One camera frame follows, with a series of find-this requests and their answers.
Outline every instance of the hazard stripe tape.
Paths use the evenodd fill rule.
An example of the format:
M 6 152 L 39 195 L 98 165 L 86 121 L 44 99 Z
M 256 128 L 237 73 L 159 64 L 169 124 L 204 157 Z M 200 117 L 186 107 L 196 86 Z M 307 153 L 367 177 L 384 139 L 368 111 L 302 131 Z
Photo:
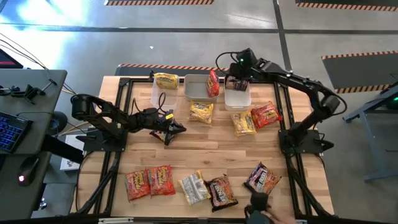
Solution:
M 390 87 L 390 84 L 373 85 L 373 86 L 356 86 L 348 88 L 335 89 L 336 93 L 361 93 L 365 91 L 381 91 Z
M 168 69 L 187 69 L 187 70 L 217 70 L 217 67 L 199 67 L 199 66 L 173 66 L 173 65 L 141 65 L 122 63 L 119 67 L 129 68 L 168 68 Z M 222 71 L 228 71 L 229 68 L 220 68 Z
M 322 56 L 322 60 L 329 58 L 343 58 L 343 57 L 360 57 L 360 56 L 373 56 L 373 55 L 386 55 L 386 54 L 398 54 L 398 50 L 387 50 L 382 52 L 366 52 L 356 54 L 341 54 L 341 55 L 326 55 Z
M 213 4 L 214 0 L 127 0 L 106 1 L 106 6 L 176 6 Z
M 351 9 L 351 10 L 367 10 L 367 11 L 389 11 L 398 12 L 398 7 L 395 6 L 363 6 L 351 4 L 323 4 L 323 3 L 296 3 L 298 7 L 312 7 L 319 9 Z

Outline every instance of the hand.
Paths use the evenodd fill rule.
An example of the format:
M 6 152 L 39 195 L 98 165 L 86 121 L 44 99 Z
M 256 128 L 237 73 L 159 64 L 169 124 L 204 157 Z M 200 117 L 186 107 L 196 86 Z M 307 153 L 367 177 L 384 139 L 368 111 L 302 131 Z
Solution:
M 267 212 L 270 214 L 269 218 L 275 224 L 296 224 L 296 220 L 294 217 L 276 212 L 271 208 L 270 205 L 267 205 Z

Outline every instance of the white plastic bin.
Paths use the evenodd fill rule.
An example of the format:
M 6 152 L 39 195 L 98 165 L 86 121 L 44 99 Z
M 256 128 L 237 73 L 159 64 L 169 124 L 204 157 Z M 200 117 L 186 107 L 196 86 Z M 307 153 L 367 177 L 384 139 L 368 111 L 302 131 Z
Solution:
M 184 78 L 184 95 L 188 101 L 217 102 L 217 97 L 207 94 L 207 79 L 209 75 L 188 74 Z
M 250 83 L 246 91 L 227 90 L 224 84 L 225 109 L 228 111 L 246 111 L 251 105 Z
M 154 86 L 152 87 L 152 96 L 150 97 L 150 103 L 155 107 L 159 107 L 159 96 L 163 92 L 166 93 L 166 100 L 162 106 L 162 109 L 167 110 L 175 110 L 177 109 L 177 97 L 178 97 L 178 86 L 180 85 L 180 77 L 177 76 L 177 89 L 176 90 L 169 90 L 169 89 L 161 89 L 156 84 L 156 78 L 154 78 Z

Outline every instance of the robotic arm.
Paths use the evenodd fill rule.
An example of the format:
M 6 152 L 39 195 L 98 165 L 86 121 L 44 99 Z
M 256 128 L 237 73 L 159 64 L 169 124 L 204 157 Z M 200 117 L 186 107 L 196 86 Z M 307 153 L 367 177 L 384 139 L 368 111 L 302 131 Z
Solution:
M 320 81 L 295 75 L 292 71 L 287 72 L 279 65 L 263 58 L 257 59 L 251 49 L 237 53 L 237 59 L 237 63 L 230 65 L 229 75 L 241 80 L 253 79 L 281 83 L 306 93 L 310 98 L 313 111 L 302 122 L 295 123 L 287 130 L 284 142 L 289 146 L 300 147 L 305 143 L 305 136 L 308 134 L 309 128 L 335 115 L 334 112 L 339 106 L 341 98 L 323 86 Z M 322 143 L 322 151 L 319 152 L 333 147 L 330 142 L 322 140 Z
M 119 110 L 111 102 L 104 101 L 98 97 L 78 94 L 70 99 L 72 103 L 72 116 L 80 121 L 88 121 L 99 131 L 102 132 L 104 140 L 119 140 L 121 129 L 117 123 L 121 125 L 123 130 L 130 133 L 136 133 L 142 129 L 151 129 L 163 131 L 166 133 L 165 144 L 168 145 L 175 134 L 186 131 L 187 129 L 178 124 L 173 117 L 173 111 L 166 111 L 159 117 L 159 109 L 148 108 L 143 111 L 128 115 Z M 97 112 L 94 105 L 101 110 Z M 111 118 L 115 123 L 109 123 L 104 118 Z

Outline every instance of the wooden table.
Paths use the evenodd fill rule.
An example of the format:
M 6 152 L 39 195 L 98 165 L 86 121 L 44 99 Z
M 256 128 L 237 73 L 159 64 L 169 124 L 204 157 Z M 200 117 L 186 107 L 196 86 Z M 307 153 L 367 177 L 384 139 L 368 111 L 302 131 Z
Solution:
M 115 102 L 120 77 L 104 77 L 99 97 Z M 271 100 L 276 104 L 273 85 L 251 85 L 252 105 L 263 105 Z M 150 96 L 151 83 L 135 83 L 132 98 L 135 97 L 140 109 L 152 107 Z M 286 115 L 285 99 L 281 93 Z M 290 98 L 296 121 L 304 119 L 310 113 L 310 104 L 306 94 L 290 88 Z M 280 153 L 277 132 L 279 124 L 270 124 L 258 131 L 256 135 L 235 137 L 231 114 L 224 108 L 224 93 L 220 89 L 220 96 L 215 103 L 212 124 L 188 121 L 190 102 L 184 98 L 183 85 L 178 89 L 178 108 L 174 115 L 187 131 L 178 134 L 169 146 L 149 135 L 149 130 L 142 130 L 129 134 L 126 151 L 122 154 L 119 175 L 113 201 L 113 217 L 218 217 L 243 218 L 243 208 L 249 204 L 250 192 L 243 187 L 243 182 L 249 177 L 253 169 L 262 162 L 273 173 L 281 175 L 282 179 L 273 189 L 269 203 L 276 210 L 293 214 L 292 200 L 289 190 L 289 180 L 285 158 Z M 100 179 L 103 152 L 94 152 L 83 164 L 79 180 L 78 204 L 82 206 L 93 193 Z M 319 158 L 314 155 L 303 154 L 302 160 L 307 178 L 307 185 L 314 196 L 330 213 L 333 207 L 330 200 L 326 175 Z M 175 195 L 146 196 L 129 203 L 127 201 L 124 175 L 154 167 L 170 164 Z M 211 204 L 205 200 L 189 206 L 185 200 L 183 190 L 178 180 L 201 170 L 205 180 L 228 175 L 234 196 L 238 205 L 217 212 L 211 212 Z M 301 191 L 298 190 L 300 208 L 304 211 Z M 105 189 L 102 207 L 106 204 L 108 189 Z

